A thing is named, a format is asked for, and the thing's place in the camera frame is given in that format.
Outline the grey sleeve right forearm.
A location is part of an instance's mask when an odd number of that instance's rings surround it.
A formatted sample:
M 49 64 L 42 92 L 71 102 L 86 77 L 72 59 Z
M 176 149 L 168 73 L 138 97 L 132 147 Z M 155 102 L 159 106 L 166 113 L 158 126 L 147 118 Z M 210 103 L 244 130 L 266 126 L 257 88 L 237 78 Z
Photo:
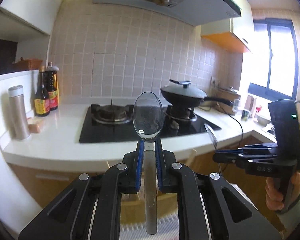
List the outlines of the grey sleeve right forearm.
M 283 239 L 300 239 L 300 194 L 287 212 L 277 211 L 277 216 L 286 230 Z

